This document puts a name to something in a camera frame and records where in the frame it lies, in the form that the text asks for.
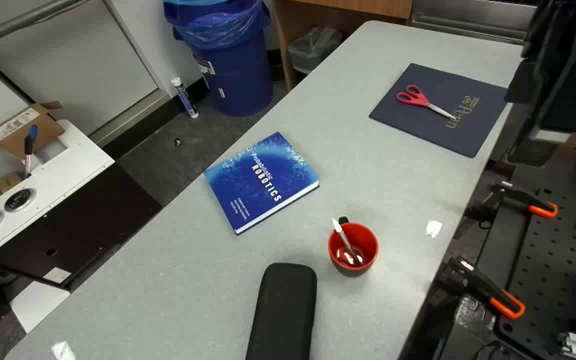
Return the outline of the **blue book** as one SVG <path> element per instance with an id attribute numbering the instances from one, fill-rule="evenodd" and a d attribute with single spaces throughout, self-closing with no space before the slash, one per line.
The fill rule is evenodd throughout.
<path id="1" fill-rule="evenodd" d="M 203 175 L 236 235 L 320 185 L 319 174 L 281 132 L 208 167 Z"/>

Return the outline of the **white toy stove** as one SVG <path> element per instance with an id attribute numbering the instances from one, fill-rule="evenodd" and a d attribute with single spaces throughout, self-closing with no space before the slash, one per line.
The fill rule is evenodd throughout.
<path id="1" fill-rule="evenodd" d="M 0 273 L 69 289 L 162 205 L 70 121 L 59 123 L 63 150 L 0 196 Z"/>

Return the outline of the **white sheet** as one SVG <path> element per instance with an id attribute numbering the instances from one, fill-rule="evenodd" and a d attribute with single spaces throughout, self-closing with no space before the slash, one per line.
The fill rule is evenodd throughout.
<path id="1" fill-rule="evenodd" d="M 10 300 L 9 305 L 28 334 L 70 295 L 70 291 L 32 281 Z"/>

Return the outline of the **grey metal cabinet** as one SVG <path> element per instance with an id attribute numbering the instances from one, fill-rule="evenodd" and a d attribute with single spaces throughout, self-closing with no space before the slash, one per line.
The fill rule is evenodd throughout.
<path id="1" fill-rule="evenodd" d="M 522 44 L 541 0 L 413 0 L 409 25 Z"/>

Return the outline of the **black and orange clamp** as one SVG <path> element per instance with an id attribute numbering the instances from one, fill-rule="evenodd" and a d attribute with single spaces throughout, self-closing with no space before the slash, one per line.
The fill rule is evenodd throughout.
<path id="1" fill-rule="evenodd" d="M 526 311 L 526 306 L 518 298 L 496 285 L 475 264 L 462 256 L 448 259 L 448 262 L 440 267 L 436 282 L 448 294 L 475 297 L 513 321 L 522 317 Z"/>
<path id="2" fill-rule="evenodd" d="M 531 214 L 545 219 L 555 218 L 559 214 L 559 207 L 555 203 L 543 201 L 537 194 L 508 181 L 496 182 L 487 187 L 487 190 L 489 194 L 482 202 L 475 201 L 466 208 L 466 218 L 478 223 L 490 222 L 495 217 L 496 207 L 505 199 L 522 205 Z"/>

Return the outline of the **blue and black marker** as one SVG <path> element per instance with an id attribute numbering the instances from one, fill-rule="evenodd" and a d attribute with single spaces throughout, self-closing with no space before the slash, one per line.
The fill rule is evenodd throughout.
<path id="1" fill-rule="evenodd" d="M 27 179 L 32 171 L 32 156 L 34 155 L 34 144 L 38 136 L 38 127 L 36 125 L 30 126 L 25 138 L 23 139 L 23 153 L 25 155 L 23 179 Z"/>

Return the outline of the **white caulk tube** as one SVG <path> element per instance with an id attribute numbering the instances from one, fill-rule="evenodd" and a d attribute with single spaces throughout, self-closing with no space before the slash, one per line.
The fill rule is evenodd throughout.
<path id="1" fill-rule="evenodd" d="M 181 103 L 183 104 L 185 111 L 190 116 L 190 118 L 198 119 L 199 118 L 199 112 L 197 111 L 196 107 L 192 103 L 192 100 L 190 98 L 190 94 L 188 93 L 188 91 L 187 91 L 185 85 L 183 84 L 181 78 L 180 77 L 174 77 L 170 80 L 170 82 L 173 85 L 173 88 L 176 89 L 177 95 L 178 95 Z"/>

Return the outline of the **black zip case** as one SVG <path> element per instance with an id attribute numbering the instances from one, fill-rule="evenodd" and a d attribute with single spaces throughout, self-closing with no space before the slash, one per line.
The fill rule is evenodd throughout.
<path id="1" fill-rule="evenodd" d="M 275 262 L 263 272 L 245 360 L 310 360 L 316 272 Z"/>

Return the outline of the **navy blue folder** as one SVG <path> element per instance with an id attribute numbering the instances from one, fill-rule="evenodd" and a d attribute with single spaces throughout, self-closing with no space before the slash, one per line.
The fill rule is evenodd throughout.
<path id="1" fill-rule="evenodd" d="M 455 116 L 450 120 L 396 96 L 416 85 L 430 102 Z M 506 106 L 506 88 L 422 64 L 410 63 L 369 116 L 464 157 L 477 155 Z"/>

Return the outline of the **white pen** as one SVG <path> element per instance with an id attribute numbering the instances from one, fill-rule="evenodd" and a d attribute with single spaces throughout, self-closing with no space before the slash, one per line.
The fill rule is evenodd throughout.
<path id="1" fill-rule="evenodd" d="M 363 265 L 363 260 L 361 256 L 359 256 L 354 247 L 352 246 L 350 240 L 348 239 L 345 231 L 343 230 L 341 224 L 334 218 L 331 218 L 334 230 L 337 232 L 339 237 L 342 240 L 343 246 L 345 246 L 345 255 L 347 258 L 348 263 L 353 267 L 360 267 Z"/>

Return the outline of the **red handled scissors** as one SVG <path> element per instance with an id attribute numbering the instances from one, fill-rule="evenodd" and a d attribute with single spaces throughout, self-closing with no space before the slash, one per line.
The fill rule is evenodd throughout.
<path id="1" fill-rule="evenodd" d="M 436 112 L 437 114 L 440 114 L 447 119 L 453 121 L 457 120 L 457 117 L 454 115 L 431 103 L 430 100 L 421 91 L 421 89 L 416 85 L 407 85 L 405 91 L 398 93 L 396 98 L 397 101 L 402 104 L 424 107 L 426 109 L 430 109 L 433 112 Z"/>

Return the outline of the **blue trash barrel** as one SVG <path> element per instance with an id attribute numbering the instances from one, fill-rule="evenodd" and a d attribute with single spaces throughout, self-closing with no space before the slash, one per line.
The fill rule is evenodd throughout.
<path id="1" fill-rule="evenodd" d="M 202 73 L 218 109 L 250 116 L 269 105 L 274 85 L 266 50 L 271 23 L 263 0 L 162 0 L 173 36 Z"/>

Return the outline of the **red mug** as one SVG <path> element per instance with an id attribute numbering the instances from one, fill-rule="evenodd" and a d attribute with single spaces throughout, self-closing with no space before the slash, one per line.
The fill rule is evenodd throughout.
<path id="1" fill-rule="evenodd" d="M 333 230 L 327 239 L 331 263 L 346 277 L 356 278 L 365 274 L 378 257 L 377 237 L 370 228 L 350 221 L 347 216 L 333 220 Z"/>

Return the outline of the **open cardboard box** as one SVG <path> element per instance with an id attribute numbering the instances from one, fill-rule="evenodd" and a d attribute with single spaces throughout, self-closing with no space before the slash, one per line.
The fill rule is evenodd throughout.
<path id="1" fill-rule="evenodd" d="M 58 101 L 30 104 L 26 109 L 0 123 L 0 149 L 19 160 L 26 158 L 25 137 L 31 128 L 38 128 L 33 150 L 42 150 L 55 141 L 65 130 L 55 121 L 51 112 L 62 109 Z"/>

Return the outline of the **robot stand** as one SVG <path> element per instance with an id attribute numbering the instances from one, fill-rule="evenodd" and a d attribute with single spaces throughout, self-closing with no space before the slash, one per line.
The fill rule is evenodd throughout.
<path id="1" fill-rule="evenodd" d="M 524 303 L 524 315 L 512 320 L 473 296 L 439 292 L 401 360 L 570 360 L 560 335 L 576 332 L 576 150 L 509 173 L 559 208 L 546 219 L 504 200 L 479 248 L 476 267 Z"/>

